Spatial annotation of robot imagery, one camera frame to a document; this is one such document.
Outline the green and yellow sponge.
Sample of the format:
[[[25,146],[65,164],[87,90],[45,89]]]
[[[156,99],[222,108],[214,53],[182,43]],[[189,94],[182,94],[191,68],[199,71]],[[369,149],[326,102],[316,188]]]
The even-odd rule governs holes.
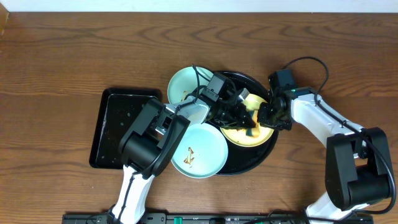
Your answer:
[[[246,130],[246,135],[252,138],[257,138],[260,135],[259,123],[257,122],[258,110],[249,108],[249,114],[255,123],[255,127]]]

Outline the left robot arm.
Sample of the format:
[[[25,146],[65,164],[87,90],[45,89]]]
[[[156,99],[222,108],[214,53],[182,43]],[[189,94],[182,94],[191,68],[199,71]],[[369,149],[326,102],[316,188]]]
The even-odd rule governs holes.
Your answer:
[[[198,162],[185,175],[202,179],[215,175],[228,158],[226,139],[206,118],[211,103],[189,96],[176,104],[149,100],[119,143],[124,179],[118,202],[111,209],[113,223],[137,223],[145,212],[152,181],[169,163],[183,166],[182,149],[199,151]]]

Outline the light blue plate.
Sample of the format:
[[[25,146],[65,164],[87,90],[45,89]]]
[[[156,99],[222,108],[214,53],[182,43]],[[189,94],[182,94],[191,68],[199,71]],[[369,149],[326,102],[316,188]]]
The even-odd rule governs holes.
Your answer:
[[[171,78],[167,88],[169,103],[174,104],[183,101],[189,93],[192,93],[198,87],[197,79],[199,79],[199,85],[207,86],[213,72],[203,67],[196,67],[196,70],[199,72],[198,78],[193,67],[183,68]]]
[[[188,127],[172,158],[172,164],[183,175],[204,179],[218,173],[228,158],[228,145],[223,134],[210,124]]]

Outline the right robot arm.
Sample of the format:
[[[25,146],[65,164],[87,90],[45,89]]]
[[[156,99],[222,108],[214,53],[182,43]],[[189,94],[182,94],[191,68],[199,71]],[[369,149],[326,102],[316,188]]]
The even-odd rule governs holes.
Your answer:
[[[270,103],[261,103],[259,124],[290,130],[307,128],[326,148],[326,192],[305,209],[310,223],[342,222],[357,213],[392,210],[397,186],[385,132],[366,129],[340,115],[310,87],[277,87]]]

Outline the near light blue plate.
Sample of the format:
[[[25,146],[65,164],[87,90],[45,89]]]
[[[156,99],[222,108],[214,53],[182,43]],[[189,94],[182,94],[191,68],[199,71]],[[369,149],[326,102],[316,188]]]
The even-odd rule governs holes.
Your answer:
[[[223,134],[210,124],[188,127],[172,158],[172,164],[183,175],[204,179],[218,173],[228,158],[228,145]]]

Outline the round black tray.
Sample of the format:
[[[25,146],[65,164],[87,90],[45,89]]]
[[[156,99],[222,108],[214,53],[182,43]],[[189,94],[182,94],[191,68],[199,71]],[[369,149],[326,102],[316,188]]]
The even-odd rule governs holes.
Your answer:
[[[260,96],[265,100],[267,90],[258,81],[242,73],[220,71],[223,75],[235,82],[237,88],[247,88],[250,93]],[[221,132],[221,128],[206,121]],[[216,175],[238,175],[257,167],[273,150],[278,132],[263,144],[255,147],[241,147],[226,139],[228,145],[228,158],[225,165]]]

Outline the yellow plate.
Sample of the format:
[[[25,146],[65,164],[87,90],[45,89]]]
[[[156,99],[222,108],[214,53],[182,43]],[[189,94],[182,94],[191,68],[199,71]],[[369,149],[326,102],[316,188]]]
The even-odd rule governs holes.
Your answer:
[[[263,102],[267,102],[260,96],[250,93],[246,99],[243,101],[243,104],[246,106],[246,110],[249,108],[253,108],[258,110],[260,104]],[[255,147],[265,143],[273,134],[274,130],[271,128],[263,127],[259,125],[260,135],[257,138],[252,138],[246,135],[247,129],[224,129],[221,128],[221,132],[225,136],[225,138],[235,145],[241,147]]]

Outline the black aluminium rail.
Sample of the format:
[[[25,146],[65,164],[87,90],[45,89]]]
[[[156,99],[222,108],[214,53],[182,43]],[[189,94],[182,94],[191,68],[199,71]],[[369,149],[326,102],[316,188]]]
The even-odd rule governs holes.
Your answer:
[[[110,214],[64,214],[62,224],[113,224],[116,223]],[[165,213],[146,213],[138,224],[292,224],[292,223],[321,223],[320,220],[310,220],[300,216],[294,217],[289,213],[273,213],[265,216],[255,215],[184,215]]]

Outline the far light blue plate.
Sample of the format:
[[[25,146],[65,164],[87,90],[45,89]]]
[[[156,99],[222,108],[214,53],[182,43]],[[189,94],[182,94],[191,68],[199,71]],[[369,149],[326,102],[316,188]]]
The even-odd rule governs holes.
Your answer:
[[[198,78],[193,67],[183,68],[171,78],[167,88],[169,103],[174,104],[183,101],[189,93],[192,93],[198,87],[197,79],[199,79],[199,85],[207,86],[213,72],[203,67],[196,67],[196,70],[199,72]]]

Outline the rectangular black tray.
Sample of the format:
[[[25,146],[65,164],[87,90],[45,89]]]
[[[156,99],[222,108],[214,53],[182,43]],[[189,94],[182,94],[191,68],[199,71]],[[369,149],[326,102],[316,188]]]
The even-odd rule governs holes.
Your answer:
[[[107,88],[99,105],[89,164],[97,169],[122,169],[119,143],[144,105],[162,99],[158,89]]]

